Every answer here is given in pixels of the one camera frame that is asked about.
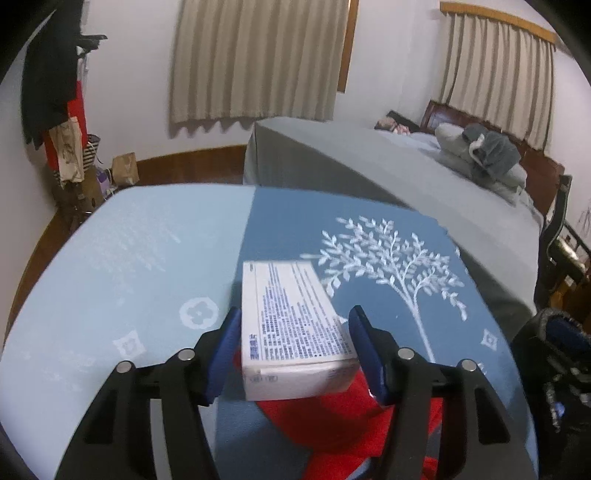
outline wooden headboard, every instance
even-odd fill
[[[502,130],[491,125],[478,117],[468,113],[456,110],[454,107],[437,103],[433,100],[429,102],[423,121],[421,122],[421,132],[434,134],[439,124],[454,124],[465,127],[468,124],[482,124],[489,130],[503,133]],[[509,140],[517,147],[521,154],[521,166],[527,172],[526,191],[534,201],[534,206],[546,215],[550,206],[556,197],[558,191],[558,176],[564,173],[564,166],[556,163],[550,157],[546,157],[541,150],[534,150],[523,140],[519,140],[511,134],[505,134]]]

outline white tree pattern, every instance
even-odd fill
[[[458,308],[462,320],[467,320],[466,305],[457,298],[455,287],[464,284],[449,270],[449,257],[430,252],[424,248],[416,234],[412,234],[412,244],[402,240],[398,231],[394,230],[394,222],[360,216],[359,222],[351,218],[337,218],[337,222],[344,224],[351,233],[338,236],[322,232],[322,243],[325,249],[319,254],[301,254],[300,257],[312,260],[318,259],[318,265],[328,263],[325,278],[321,282],[326,293],[332,298],[335,290],[343,281],[349,281],[351,276],[375,280],[378,285],[388,285],[394,289],[410,309],[423,344],[427,350],[429,361],[434,362],[435,356],[421,320],[418,305],[418,294],[423,291],[426,295],[440,294],[443,300]]]

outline gray bedsheet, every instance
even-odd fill
[[[535,313],[541,216],[437,163],[440,154],[425,135],[272,118],[255,124],[244,182],[395,203],[436,218],[511,340]]]

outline blue tablecloth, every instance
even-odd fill
[[[404,286],[375,261],[394,244]],[[242,261],[301,259],[314,262],[341,316],[360,304],[401,346],[442,364],[476,360],[537,458],[509,347],[434,219],[324,193],[182,185],[116,195],[25,302],[0,361],[0,421],[26,463],[40,480],[54,477],[117,362],[160,363],[217,328],[240,305]],[[223,479],[301,476],[309,453],[243,400],[238,372],[202,416]]]

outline white medicine box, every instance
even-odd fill
[[[359,368],[310,262],[244,262],[242,376],[247,400],[345,391]]]

